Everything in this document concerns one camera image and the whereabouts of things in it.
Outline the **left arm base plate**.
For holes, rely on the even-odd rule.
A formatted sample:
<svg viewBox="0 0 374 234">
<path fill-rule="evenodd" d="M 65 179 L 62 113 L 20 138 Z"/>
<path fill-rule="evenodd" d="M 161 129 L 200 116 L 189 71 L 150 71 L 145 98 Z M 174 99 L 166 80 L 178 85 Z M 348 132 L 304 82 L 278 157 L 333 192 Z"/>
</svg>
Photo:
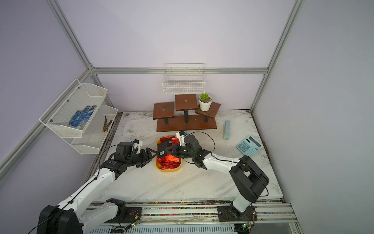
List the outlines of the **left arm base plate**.
<svg viewBox="0 0 374 234">
<path fill-rule="evenodd" d="M 126 202 L 120 199 L 111 198 L 106 200 L 104 204 L 116 206 L 116 212 L 113 215 L 106 216 L 104 223 L 135 223 L 142 215 L 143 208 L 127 207 Z"/>
</svg>

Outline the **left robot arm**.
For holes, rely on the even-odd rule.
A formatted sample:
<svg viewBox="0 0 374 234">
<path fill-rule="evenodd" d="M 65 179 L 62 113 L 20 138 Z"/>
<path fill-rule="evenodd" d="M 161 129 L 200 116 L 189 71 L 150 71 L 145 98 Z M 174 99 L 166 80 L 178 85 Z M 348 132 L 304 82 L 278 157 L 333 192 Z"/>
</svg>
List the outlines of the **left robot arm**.
<svg viewBox="0 0 374 234">
<path fill-rule="evenodd" d="M 158 152 L 143 149 L 142 141 L 121 142 L 116 151 L 99 166 L 98 171 L 82 187 L 56 206 L 48 205 L 40 213 L 35 230 L 38 234 L 87 234 L 106 222 L 135 222 L 141 209 L 127 210 L 126 202 L 108 199 L 100 207 L 86 212 L 87 207 L 129 167 L 142 168 Z"/>
</svg>

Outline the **white potted green plant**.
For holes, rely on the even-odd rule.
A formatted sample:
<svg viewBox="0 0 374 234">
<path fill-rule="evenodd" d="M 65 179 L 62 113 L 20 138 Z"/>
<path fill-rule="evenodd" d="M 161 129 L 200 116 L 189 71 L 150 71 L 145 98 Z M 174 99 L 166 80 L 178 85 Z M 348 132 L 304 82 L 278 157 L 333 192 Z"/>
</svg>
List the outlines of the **white potted green plant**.
<svg viewBox="0 0 374 234">
<path fill-rule="evenodd" d="M 200 110 L 206 112 L 210 109 L 212 104 L 212 97 L 207 93 L 203 93 L 199 97 Z"/>
</svg>

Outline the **black tea bag barcode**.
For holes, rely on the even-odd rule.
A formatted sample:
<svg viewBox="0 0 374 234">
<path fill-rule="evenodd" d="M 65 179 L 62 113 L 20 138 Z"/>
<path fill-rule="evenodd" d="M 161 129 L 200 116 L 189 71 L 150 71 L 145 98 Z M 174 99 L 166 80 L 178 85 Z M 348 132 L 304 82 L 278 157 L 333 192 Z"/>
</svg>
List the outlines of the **black tea bag barcode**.
<svg viewBox="0 0 374 234">
<path fill-rule="evenodd" d="M 172 146 L 172 140 L 167 140 L 167 141 L 159 143 L 157 145 L 157 151 L 158 151 L 157 158 L 161 159 L 161 158 L 166 157 L 168 155 L 168 153 L 166 152 L 166 149 L 171 146 Z"/>
</svg>

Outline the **light blue stapler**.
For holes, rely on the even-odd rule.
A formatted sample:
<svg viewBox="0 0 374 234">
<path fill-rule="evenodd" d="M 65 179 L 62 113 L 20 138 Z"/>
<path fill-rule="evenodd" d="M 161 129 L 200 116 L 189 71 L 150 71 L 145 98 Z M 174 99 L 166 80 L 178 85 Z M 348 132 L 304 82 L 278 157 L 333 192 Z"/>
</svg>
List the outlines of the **light blue stapler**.
<svg viewBox="0 0 374 234">
<path fill-rule="evenodd" d="M 225 128 L 224 128 L 224 139 L 230 139 L 230 121 L 225 121 Z"/>
</svg>

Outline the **brown wooden tiered stand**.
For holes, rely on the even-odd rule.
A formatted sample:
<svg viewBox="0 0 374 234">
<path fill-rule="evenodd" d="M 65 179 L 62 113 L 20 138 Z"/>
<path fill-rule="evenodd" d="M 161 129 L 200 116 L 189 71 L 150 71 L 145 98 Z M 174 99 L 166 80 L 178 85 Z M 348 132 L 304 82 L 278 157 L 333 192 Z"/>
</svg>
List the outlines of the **brown wooden tiered stand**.
<svg viewBox="0 0 374 234">
<path fill-rule="evenodd" d="M 208 111 L 200 110 L 196 94 L 176 95 L 175 101 L 155 103 L 153 119 L 157 121 L 157 132 L 216 129 L 215 117 L 221 104 L 212 101 Z"/>
</svg>

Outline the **brown twigs in shelf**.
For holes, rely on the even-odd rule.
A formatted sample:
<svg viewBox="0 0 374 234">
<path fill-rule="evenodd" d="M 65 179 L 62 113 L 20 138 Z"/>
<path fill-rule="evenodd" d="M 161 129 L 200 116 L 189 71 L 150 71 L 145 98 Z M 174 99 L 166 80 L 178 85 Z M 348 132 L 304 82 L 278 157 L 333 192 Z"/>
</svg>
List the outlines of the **brown twigs in shelf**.
<svg viewBox="0 0 374 234">
<path fill-rule="evenodd" d="M 112 123 L 113 123 L 113 120 L 109 120 L 107 118 L 107 116 L 105 116 L 105 118 L 104 118 L 104 125 L 103 125 L 103 133 L 109 131 Z"/>
</svg>

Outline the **blue work glove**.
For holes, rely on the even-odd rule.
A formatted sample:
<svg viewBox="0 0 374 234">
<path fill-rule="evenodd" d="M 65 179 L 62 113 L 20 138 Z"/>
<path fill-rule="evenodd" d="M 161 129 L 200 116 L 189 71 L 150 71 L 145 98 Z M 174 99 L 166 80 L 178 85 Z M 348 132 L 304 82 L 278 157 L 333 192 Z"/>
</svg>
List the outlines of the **blue work glove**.
<svg viewBox="0 0 374 234">
<path fill-rule="evenodd" d="M 82 111 L 78 110 L 71 117 L 69 125 L 72 127 L 80 127 L 84 122 L 88 121 L 96 108 L 96 105 L 86 106 Z"/>
</svg>

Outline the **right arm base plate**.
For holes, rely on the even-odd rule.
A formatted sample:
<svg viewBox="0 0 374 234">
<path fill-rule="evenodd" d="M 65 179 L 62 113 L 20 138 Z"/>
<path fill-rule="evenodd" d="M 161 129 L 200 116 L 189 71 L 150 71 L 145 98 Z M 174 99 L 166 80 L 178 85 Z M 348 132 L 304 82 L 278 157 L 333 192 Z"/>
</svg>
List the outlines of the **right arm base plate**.
<svg viewBox="0 0 374 234">
<path fill-rule="evenodd" d="M 255 207 L 248 206 L 244 212 L 238 211 L 233 205 L 218 206 L 218 218 L 220 222 L 234 222 L 234 221 L 257 221 Z"/>
</svg>

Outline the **white mesh two-tier shelf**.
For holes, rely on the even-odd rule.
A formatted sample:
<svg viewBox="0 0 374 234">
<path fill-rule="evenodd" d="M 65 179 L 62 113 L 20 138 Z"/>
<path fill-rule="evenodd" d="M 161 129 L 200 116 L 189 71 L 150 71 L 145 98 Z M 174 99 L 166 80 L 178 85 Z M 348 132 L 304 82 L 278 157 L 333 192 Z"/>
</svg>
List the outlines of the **white mesh two-tier shelf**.
<svg viewBox="0 0 374 234">
<path fill-rule="evenodd" d="M 107 89 L 75 80 L 40 122 L 81 155 L 97 155 L 118 109 L 104 104 Z"/>
</svg>

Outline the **light blue calculator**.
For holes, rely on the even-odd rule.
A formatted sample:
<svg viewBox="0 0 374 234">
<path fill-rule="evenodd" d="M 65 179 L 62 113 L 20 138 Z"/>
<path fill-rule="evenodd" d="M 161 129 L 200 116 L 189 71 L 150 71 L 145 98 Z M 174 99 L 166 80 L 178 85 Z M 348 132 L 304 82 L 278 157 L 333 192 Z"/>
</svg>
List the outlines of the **light blue calculator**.
<svg viewBox="0 0 374 234">
<path fill-rule="evenodd" d="M 252 135 L 246 137 L 243 141 L 236 145 L 236 148 L 245 156 L 252 157 L 262 148 L 262 142 Z"/>
</svg>

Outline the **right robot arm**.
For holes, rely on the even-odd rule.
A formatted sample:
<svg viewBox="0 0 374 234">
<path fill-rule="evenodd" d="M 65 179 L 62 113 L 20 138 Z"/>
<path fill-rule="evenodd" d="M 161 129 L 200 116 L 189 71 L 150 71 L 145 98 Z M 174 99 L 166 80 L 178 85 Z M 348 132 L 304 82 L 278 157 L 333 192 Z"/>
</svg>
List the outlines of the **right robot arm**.
<svg viewBox="0 0 374 234">
<path fill-rule="evenodd" d="M 218 156 L 203 149 L 194 135 L 179 136 L 178 140 L 178 143 L 167 145 L 160 150 L 159 156 L 165 157 L 169 154 L 180 159 L 191 159 L 198 168 L 230 175 L 239 192 L 230 205 L 233 212 L 242 215 L 257 202 L 264 191 L 265 196 L 269 195 L 269 178 L 251 157 L 244 155 L 233 159 Z"/>
</svg>

